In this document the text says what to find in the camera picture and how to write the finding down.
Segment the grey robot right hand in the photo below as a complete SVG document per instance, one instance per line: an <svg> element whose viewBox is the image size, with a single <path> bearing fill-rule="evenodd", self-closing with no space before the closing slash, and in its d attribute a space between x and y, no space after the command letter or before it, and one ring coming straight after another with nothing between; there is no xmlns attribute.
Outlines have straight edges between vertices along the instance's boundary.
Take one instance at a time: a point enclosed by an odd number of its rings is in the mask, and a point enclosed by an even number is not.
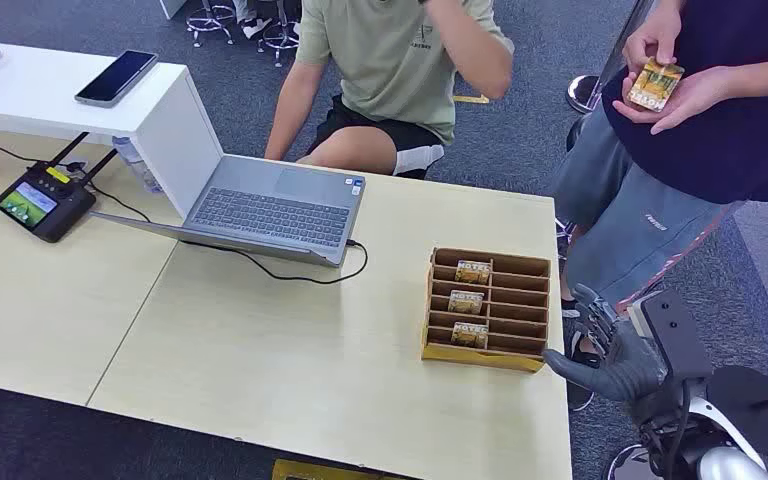
<svg viewBox="0 0 768 480"><path fill-rule="evenodd" d="M656 391L664 367L633 323L583 284L577 284L572 295L579 323L568 352L542 353L551 370L567 381L569 408L581 411L596 395L633 402Z"/></svg>

